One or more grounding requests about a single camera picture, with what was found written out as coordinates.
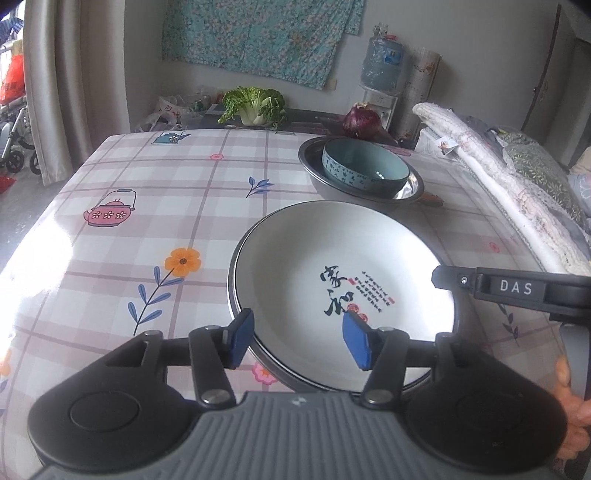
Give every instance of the plaid tablecloth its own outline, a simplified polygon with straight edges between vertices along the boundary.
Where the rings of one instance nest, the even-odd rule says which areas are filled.
[[[0,477],[28,478],[40,467],[27,437],[27,414],[36,398],[127,341],[136,327],[173,338],[229,322],[226,276],[241,236],[268,213],[321,199],[297,156],[312,135],[186,134],[172,140],[157,140],[153,133],[108,138],[0,274]],[[414,204],[394,217],[443,261],[539,270],[461,166],[427,157],[413,165],[444,206]],[[101,207],[117,199],[132,205],[134,194],[133,211],[115,209],[117,203]],[[118,225],[91,225],[105,218]],[[183,255],[190,257],[177,270],[184,276],[164,280]],[[149,302],[150,296],[159,301],[145,309],[143,297]],[[459,300],[465,337],[543,386],[552,383],[561,345],[544,314],[468,296]],[[286,390],[250,354],[228,377],[238,397],[247,390]],[[168,383],[193,397],[188,368],[171,368]]]

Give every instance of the orange flower print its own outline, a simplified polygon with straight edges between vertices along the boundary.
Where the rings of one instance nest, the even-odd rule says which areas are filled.
[[[255,376],[257,382],[264,385],[271,385],[277,381],[273,375],[263,367],[259,362],[256,362],[252,367],[252,373]]]
[[[0,377],[7,377],[8,375],[10,375],[10,356],[12,355],[12,352],[10,351],[10,349],[8,349],[8,351],[6,352],[6,355],[4,355],[4,358],[2,359],[2,361],[0,362]]]
[[[186,277],[201,267],[199,252],[193,248],[177,248],[170,252],[164,261],[164,268],[170,270],[175,277]]]

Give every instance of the screw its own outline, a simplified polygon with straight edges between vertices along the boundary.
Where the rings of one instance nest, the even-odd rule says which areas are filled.
[[[393,398],[394,395],[388,390],[370,390],[365,394],[365,400],[372,405],[383,405],[391,402]]]
[[[213,388],[201,395],[201,399],[210,405],[218,405],[230,400],[230,392],[221,388]]]

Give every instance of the chinese calligraphy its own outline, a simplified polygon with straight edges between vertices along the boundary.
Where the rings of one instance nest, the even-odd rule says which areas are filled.
[[[341,281],[343,280],[347,280],[347,277],[339,277],[339,270],[338,270],[339,266],[338,265],[333,265],[332,267],[324,267],[324,271],[320,274],[320,279],[322,281],[327,281],[330,280],[331,285],[333,286],[333,288],[339,288]],[[337,314],[340,315],[341,313],[343,313],[346,309],[342,306],[341,301],[351,301],[353,300],[353,292],[352,291],[348,291],[347,293],[345,293],[345,295],[341,295],[333,297],[333,293],[335,292],[334,290],[331,290],[330,288],[327,288],[326,291],[329,293],[329,297],[330,297],[330,305],[328,307],[327,310],[324,311],[325,314],[327,315],[332,315],[333,311]]]
[[[355,285],[355,288],[364,296],[364,298],[369,300],[372,307],[382,313],[383,305],[381,304],[381,301],[385,303],[386,306],[390,306],[394,303],[394,299],[384,292],[384,289],[372,277],[370,277],[367,272],[364,271],[361,273],[365,276],[364,280],[355,277],[354,279],[349,279],[349,281],[351,284]]]
[[[345,295],[342,295],[339,298],[332,296],[332,294],[335,292],[334,290],[327,288],[326,291],[329,293],[329,297],[330,297],[330,306],[329,306],[328,310],[324,311],[324,313],[327,315],[332,315],[333,307],[335,308],[335,313],[337,315],[340,315],[341,313],[343,313],[345,311],[343,306],[340,304],[340,301],[341,300],[344,300],[344,301],[353,300],[353,292],[352,291],[348,291]]]
[[[334,288],[339,288],[341,280],[347,280],[347,277],[339,277],[339,271],[337,270],[337,268],[339,268],[338,265],[334,265],[332,267],[324,267],[324,271],[320,274],[320,279],[322,281],[326,281],[326,278],[328,276],[332,286]]]

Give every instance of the black device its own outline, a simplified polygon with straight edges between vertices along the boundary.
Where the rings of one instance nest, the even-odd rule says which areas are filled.
[[[591,318],[587,277],[437,267],[432,280],[561,321]],[[34,478],[559,478],[548,466],[566,432],[561,405],[451,333],[411,340],[347,312],[343,340],[371,370],[360,395],[250,392],[237,404],[224,369],[240,364],[254,321],[245,309],[188,338],[144,332],[42,395],[28,419],[45,466]],[[166,385],[169,365],[191,366],[196,401]],[[406,367],[432,375],[402,398]]]

